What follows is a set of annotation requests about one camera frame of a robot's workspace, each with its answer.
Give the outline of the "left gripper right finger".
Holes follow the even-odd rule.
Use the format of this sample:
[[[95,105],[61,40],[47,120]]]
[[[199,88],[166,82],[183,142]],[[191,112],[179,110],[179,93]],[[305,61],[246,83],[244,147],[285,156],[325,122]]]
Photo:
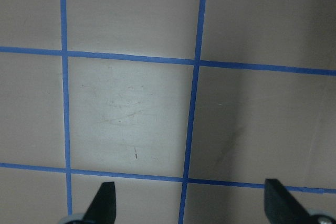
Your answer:
[[[264,183],[264,212],[271,224],[335,223],[325,214],[309,213],[277,179]]]

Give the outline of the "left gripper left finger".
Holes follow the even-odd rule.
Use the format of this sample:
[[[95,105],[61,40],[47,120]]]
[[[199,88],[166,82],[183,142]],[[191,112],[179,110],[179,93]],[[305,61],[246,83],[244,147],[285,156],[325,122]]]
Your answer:
[[[103,182],[84,214],[63,217],[58,223],[113,224],[117,216],[114,182]]]

